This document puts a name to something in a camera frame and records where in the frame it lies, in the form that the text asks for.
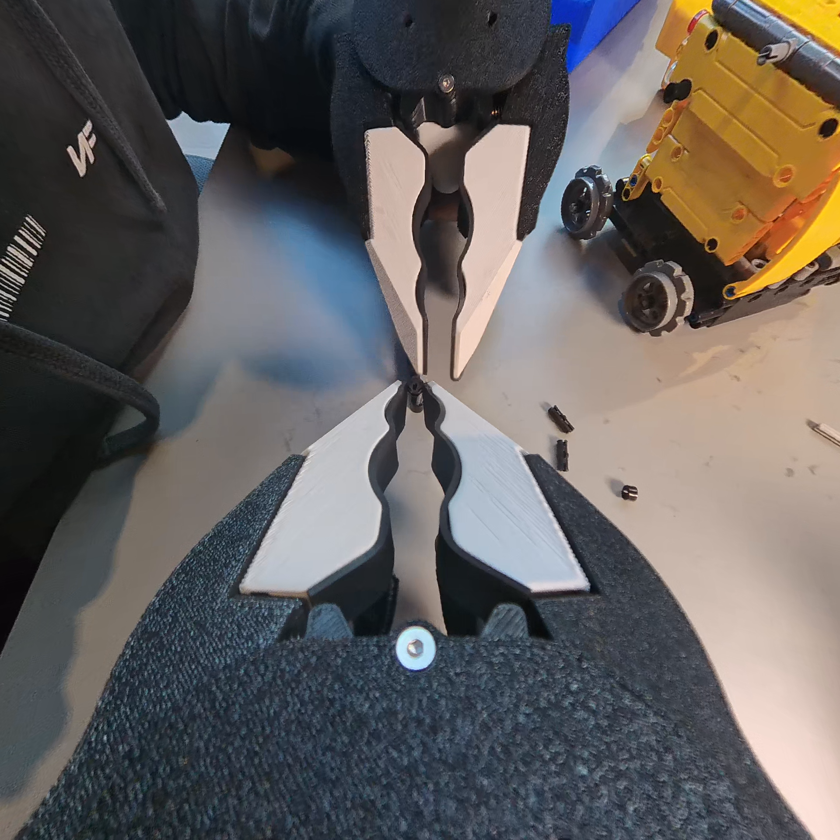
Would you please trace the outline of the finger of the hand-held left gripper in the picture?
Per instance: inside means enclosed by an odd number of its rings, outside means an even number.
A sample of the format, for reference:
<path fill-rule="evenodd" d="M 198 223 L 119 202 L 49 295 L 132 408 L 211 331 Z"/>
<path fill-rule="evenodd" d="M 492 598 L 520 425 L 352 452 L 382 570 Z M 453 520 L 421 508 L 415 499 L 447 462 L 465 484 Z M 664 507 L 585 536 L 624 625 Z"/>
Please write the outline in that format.
<path fill-rule="evenodd" d="M 459 263 L 463 292 L 453 323 L 451 378 L 458 380 L 476 351 L 518 257 L 522 188 L 530 127 L 499 123 L 465 153 L 462 192 L 469 237 Z"/>
<path fill-rule="evenodd" d="M 431 194 L 427 154 L 398 127 L 364 134 L 370 232 L 365 241 L 404 351 L 427 371 L 427 319 L 418 301 L 424 262 L 417 231 Z"/>

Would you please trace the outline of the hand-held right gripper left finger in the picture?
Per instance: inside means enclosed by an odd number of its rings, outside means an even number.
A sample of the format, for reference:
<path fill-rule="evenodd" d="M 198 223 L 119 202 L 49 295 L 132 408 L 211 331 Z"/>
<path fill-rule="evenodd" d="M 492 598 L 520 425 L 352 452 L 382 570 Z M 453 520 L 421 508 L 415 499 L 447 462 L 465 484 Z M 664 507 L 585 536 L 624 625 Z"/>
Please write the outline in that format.
<path fill-rule="evenodd" d="M 385 489 L 398 467 L 406 385 L 387 386 L 302 454 L 238 591 L 334 604 L 360 636 L 387 634 L 396 609 Z"/>

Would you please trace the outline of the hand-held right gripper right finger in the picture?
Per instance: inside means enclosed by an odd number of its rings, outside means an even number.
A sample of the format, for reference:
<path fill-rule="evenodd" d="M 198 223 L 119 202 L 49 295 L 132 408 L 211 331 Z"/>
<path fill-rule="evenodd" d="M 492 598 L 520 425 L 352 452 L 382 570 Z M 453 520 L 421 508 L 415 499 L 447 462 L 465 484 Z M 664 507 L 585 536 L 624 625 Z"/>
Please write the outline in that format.
<path fill-rule="evenodd" d="M 558 475 L 441 386 L 424 390 L 444 492 L 435 550 L 446 632 L 480 635 L 499 605 L 513 604 L 527 632 L 547 636 L 538 602 L 592 593 L 548 498 Z"/>

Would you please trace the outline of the blue plastic crate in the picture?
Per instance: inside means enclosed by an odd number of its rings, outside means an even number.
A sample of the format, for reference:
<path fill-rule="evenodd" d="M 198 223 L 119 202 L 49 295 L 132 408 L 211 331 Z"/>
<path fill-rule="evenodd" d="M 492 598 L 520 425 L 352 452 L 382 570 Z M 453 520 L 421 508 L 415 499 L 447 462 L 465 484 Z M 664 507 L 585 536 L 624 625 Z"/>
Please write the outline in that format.
<path fill-rule="evenodd" d="M 638 1 L 552 1 L 551 23 L 570 25 L 569 73 L 599 46 Z"/>

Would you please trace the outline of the yellow black toy brick vehicle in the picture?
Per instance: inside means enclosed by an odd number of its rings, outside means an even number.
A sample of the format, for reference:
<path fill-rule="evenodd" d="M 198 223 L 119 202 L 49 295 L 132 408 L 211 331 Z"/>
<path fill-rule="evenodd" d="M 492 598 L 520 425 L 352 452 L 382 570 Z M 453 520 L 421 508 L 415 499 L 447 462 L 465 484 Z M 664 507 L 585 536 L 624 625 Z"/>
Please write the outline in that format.
<path fill-rule="evenodd" d="M 838 283 L 839 2 L 671 3 L 665 111 L 611 221 L 685 271 L 694 329 Z"/>

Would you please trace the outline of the grey desk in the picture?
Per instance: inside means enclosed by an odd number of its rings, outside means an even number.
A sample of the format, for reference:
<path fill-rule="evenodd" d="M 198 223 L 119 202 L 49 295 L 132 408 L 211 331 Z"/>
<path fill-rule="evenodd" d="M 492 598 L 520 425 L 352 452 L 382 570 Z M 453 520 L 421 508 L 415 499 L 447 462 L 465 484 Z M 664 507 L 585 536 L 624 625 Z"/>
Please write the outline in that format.
<path fill-rule="evenodd" d="M 669 2 L 640 2 L 571 74 L 570 127 L 479 348 L 449 371 L 455 224 L 423 227 L 429 374 L 528 452 L 571 420 L 568 480 L 642 551 L 707 649 L 763 767 L 838 838 L 838 286 L 712 329 L 632 333 L 606 227 L 560 223 L 575 171 L 630 172 L 656 128 Z M 341 184 L 262 178 L 230 129 L 199 200 L 189 308 L 147 383 L 158 443 L 91 476 L 2 653 L 2 838 L 77 746 L 163 582 L 253 488 L 396 378 L 396 336 Z M 623 500 L 624 485 L 638 488 Z"/>

